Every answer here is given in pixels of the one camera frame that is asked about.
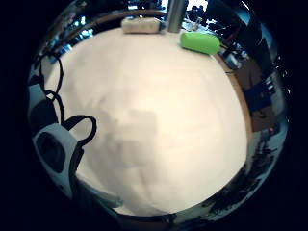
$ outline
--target metal pole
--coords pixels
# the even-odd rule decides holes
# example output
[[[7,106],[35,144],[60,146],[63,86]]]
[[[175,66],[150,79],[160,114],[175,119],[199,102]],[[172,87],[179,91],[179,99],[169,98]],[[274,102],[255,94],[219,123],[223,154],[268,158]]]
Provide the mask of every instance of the metal pole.
[[[188,4],[188,0],[169,0],[167,5],[167,30],[169,32],[180,32]]]

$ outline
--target chair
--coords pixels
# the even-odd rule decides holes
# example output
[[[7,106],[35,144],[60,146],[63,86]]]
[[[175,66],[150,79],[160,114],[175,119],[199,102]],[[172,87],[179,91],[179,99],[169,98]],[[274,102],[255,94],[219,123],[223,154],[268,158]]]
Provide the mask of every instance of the chair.
[[[269,47],[267,41],[263,38],[257,48],[249,54],[259,65],[263,74],[263,79],[269,77],[273,71],[273,63],[270,57]]]
[[[239,30],[232,43],[238,43],[248,55],[251,55],[256,51],[261,40],[261,22],[254,14],[251,14],[247,26],[243,26],[242,29]],[[234,49],[235,45],[229,46],[223,53],[223,57],[228,57]]]

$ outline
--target desk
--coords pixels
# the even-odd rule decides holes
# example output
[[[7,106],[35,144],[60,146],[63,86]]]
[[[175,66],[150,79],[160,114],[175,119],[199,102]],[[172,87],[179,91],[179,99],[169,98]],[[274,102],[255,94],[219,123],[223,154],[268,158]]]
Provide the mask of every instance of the desk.
[[[158,216],[192,207],[238,172],[246,158],[244,115],[213,56],[179,46],[179,34],[113,29],[62,56],[66,116],[95,116],[77,177],[119,195],[115,210]],[[55,88],[55,65],[47,89]],[[88,134],[86,122],[72,130]]]

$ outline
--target black strap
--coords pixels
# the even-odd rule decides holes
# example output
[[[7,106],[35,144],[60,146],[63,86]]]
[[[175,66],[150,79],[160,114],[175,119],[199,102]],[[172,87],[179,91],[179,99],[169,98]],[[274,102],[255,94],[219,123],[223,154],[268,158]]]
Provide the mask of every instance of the black strap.
[[[64,103],[63,103],[61,97],[52,90],[46,90],[45,93],[46,93],[46,95],[52,94],[53,97],[57,100],[57,102],[59,104],[59,108],[60,108],[60,123],[63,124],[64,121],[65,121],[65,114],[64,114]]]
[[[39,76],[43,76],[42,74],[42,68],[41,68],[41,61],[44,57],[46,56],[53,56],[56,58],[56,60],[58,61],[59,63],[59,68],[60,68],[60,76],[59,76],[59,81],[58,81],[58,85],[57,85],[57,88],[55,90],[55,93],[59,94],[59,91],[60,91],[60,88],[62,86],[62,82],[63,82],[63,79],[64,79],[64,69],[63,69],[63,65],[62,65],[62,62],[61,62],[61,59],[53,52],[46,52],[45,54],[43,55],[37,55],[35,57],[35,68],[38,67],[38,64],[39,64]]]
[[[78,141],[78,143],[81,146],[86,145],[88,142],[90,142],[94,138],[94,136],[96,134],[96,130],[97,130],[96,119],[92,116],[89,116],[89,115],[75,115],[75,116],[72,116],[71,118],[68,118],[62,124],[62,126],[69,131],[74,126],[76,126],[76,124],[78,124],[79,122],[81,122],[82,120],[84,120],[86,118],[91,121],[92,129],[90,131],[90,134],[85,139]]]

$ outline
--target green object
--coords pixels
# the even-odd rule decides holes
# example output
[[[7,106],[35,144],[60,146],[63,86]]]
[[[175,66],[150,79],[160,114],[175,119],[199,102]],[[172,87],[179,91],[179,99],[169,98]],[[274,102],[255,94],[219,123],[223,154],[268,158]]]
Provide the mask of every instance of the green object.
[[[211,34],[185,32],[180,40],[182,47],[209,55],[217,54],[220,49],[219,39]]]

